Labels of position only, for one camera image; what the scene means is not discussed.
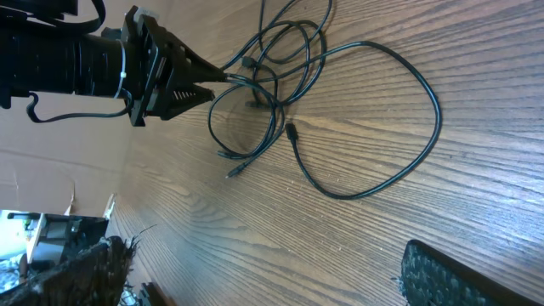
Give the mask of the brown cardboard back panel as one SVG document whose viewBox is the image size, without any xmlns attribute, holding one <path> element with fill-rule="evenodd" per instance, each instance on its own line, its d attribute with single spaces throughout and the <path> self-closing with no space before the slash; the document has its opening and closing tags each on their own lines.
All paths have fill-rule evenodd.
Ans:
<svg viewBox="0 0 544 306">
<path fill-rule="evenodd" d="M 40 93 L 32 122 L 31 98 L 14 98 L 1 111 L 1 207 L 19 211 L 100 215 L 118 192 L 129 140 L 136 127 L 121 99 Z"/>
</svg>

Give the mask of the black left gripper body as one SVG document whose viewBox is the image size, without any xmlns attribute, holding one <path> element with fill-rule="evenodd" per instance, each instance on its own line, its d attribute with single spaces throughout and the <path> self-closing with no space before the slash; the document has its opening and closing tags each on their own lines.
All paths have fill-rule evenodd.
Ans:
<svg viewBox="0 0 544 306">
<path fill-rule="evenodd" d="M 127 79 L 123 87 L 132 93 L 130 122 L 143 127 L 147 116 L 166 117 L 170 99 L 168 31 L 148 10 L 134 6 L 125 15 L 122 42 L 127 50 Z"/>
</svg>

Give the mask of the cluttered shelf in background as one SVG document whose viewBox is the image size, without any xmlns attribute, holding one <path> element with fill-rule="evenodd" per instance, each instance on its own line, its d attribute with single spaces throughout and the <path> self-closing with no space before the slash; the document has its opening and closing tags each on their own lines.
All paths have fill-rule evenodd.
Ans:
<svg viewBox="0 0 544 306">
<path fill-rule="evenodd" d="M 1 292 L 99 242 L 108 218 L 1 211 Z"/>
</svg>

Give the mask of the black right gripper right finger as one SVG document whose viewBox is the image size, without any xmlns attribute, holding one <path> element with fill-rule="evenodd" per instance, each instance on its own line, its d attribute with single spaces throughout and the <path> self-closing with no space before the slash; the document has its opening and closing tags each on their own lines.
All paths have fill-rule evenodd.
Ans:
<svg viewBox="0 0 544 306">
<path fill-rule="evenodd" d="M 419 240 L 407 242 L 396 281 L 408 305 L 539 305 Z"/>
</svg>

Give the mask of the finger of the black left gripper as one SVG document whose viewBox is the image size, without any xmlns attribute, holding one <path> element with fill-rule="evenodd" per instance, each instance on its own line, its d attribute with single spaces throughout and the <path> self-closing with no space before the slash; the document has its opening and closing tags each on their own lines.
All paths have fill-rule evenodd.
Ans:
<svg viewBox="0 0 544 306">
<path fill-rule="evenodd" d="M 215 99 L 212 90 L 198 85 L 176 88 L 167 96 L 166 109 L 161 113 L 162 120 L 170 120 L 182 113 Z"/>
<path fill-rule="evenodd" d="M 167 58 L 171 61 L 174 75 L 180 78 L 182 83 L 222 82 L 226 80 L 226 74 L 211 63 L 204 60 L 184 42 L 178 39 L 165 27 L 159 27 L 162 45 L 165 48 Z"/>
</svg>

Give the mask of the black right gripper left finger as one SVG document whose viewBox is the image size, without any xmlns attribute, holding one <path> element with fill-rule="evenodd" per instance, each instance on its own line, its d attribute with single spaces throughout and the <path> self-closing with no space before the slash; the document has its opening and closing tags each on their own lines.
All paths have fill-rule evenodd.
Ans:
<svg viewBox="0 0 544 306">
<path fill-rule="evenodd" d="M 103 237 L 74 258 L 31 277 L 1 294 L 1 304 L 117 305 L 121 300 L 138 242 Z"/>
</svg>

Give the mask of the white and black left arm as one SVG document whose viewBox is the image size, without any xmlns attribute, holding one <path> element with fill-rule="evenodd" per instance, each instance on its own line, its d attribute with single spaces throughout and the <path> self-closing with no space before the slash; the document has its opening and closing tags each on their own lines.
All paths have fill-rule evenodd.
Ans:
<svg viewBox="0 0 544 306">
<path fill-rule="evenodd" d="M 226 75 L 188 48 L 156 17 L 133 6 L 120 29 L 103 25 L 105 5 L 93 2 L 97 18 L 66 22 L 76 1 L 3 1 L 1 3 L 1 106 L 31 98 L 29 118 L 39 93 L 123 99 L 119 116 L 135 127 L 146 116 L 170 120 L 214 98 L 205 82 Z"/>
</svg>

